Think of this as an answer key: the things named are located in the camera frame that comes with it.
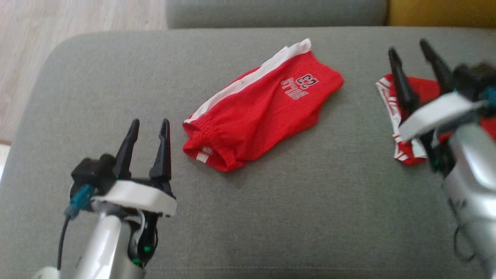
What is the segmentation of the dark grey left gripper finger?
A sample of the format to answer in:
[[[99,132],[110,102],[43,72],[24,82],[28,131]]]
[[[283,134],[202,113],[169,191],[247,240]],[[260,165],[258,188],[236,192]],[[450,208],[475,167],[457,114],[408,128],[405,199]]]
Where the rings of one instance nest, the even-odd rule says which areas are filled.
[[[131,122],[130,128],[124,137],[119,150],[116,155],[116,163],[113,167],[113,174],[117,179],[129,179],[131,178],[131,172],[129,171],[132,159],[132,153],[134,149],[134,144],[138,139],[140,122],[138,119],[134,119]]]
[[[160,182],[171,180],[171,142],[170,142],[170,122],[163,119],[159,132],[159,148],[153,166],[149,171],[149,177]]]

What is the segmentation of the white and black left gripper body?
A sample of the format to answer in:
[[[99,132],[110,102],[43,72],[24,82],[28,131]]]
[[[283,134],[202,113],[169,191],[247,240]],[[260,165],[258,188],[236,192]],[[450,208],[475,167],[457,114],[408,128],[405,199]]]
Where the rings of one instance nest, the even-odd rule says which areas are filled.
[[[162,190],[127,180],[117,180],[106,194],[91,198],[91,207],[96,212],[102,210],[103,203],[170,217],[175,216],[177,210],[175,198]]]

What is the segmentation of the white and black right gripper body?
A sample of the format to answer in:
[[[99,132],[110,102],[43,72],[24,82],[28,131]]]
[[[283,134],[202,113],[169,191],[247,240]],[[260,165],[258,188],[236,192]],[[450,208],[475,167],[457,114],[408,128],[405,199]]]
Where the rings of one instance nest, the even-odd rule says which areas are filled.
[[[404,141],[410,141],[485,106],[487,100],[471,101],[457,92],[444,94],[412,113],[399,126],[399,132]]]

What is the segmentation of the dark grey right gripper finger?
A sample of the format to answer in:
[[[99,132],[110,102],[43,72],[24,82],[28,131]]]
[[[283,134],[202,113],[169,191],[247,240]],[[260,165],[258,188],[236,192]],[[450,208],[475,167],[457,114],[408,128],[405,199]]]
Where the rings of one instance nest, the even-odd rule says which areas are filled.
[[[420,108],[420,98],[413,90],[413,87],[411,87],[408,77],[403,70],[402,60],[394,47],[388,50],[388,57],[393,83],[396,88],[398,107],[401,111],[400,123],[402,124]]]
[[[440,94],[453,92],[455,90],[455,81],[446,62],[436,53],[427,39],[421,39],[419,45],[425,60],[432,67],[436,81],[439,84]]]

